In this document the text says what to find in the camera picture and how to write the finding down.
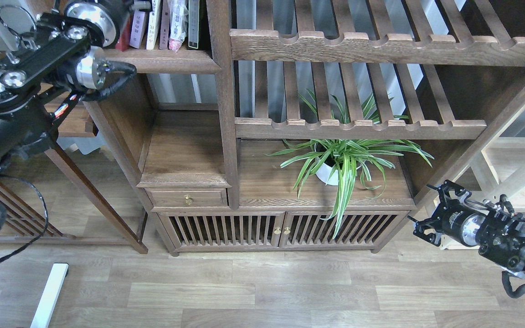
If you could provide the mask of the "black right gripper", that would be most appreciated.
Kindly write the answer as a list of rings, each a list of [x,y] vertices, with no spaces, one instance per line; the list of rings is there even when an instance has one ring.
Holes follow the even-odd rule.
[[[407,216],[414,222],[413,234],[434,246],[440,246],[444,234],[467,247],[479,245],[476,235],[486,215],[461,205],[472,196],[471,191],[450,180],[438,186],[427,184],[427,187],[439,193],[440,204],[431,218],[418,221]]]

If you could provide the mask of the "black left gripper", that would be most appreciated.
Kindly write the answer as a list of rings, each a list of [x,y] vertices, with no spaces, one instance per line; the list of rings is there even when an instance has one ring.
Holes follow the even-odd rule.
[[[130,13],[152,12],[152,0],[71,0],[67,2],[64,15],[88,20],[103,32],[103,46],[118,42]]]

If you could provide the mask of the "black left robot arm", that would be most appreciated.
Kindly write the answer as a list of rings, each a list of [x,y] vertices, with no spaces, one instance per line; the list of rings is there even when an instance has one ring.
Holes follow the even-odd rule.
[[[135,75],[133,64],[107,60],[134,10],[148,0],[71,0],[63,13],[32,20],[19,33],[17,50],[0,60],[0,170],[13,154],[23,157],[52,149],[57,129],[80,101],[102,101]]]

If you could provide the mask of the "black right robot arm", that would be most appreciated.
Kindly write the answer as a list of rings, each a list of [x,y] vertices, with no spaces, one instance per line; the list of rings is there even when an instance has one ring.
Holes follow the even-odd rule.
[[[507,295],[525,294],[525,218],[506,195],[497,203],[469,201],[471,191],[450,180],[436,187],[440,204],[426,220],[414,221],[414,235],[439,246],[447,235],[466,247],[479,247],[479,255],[503,268]]]

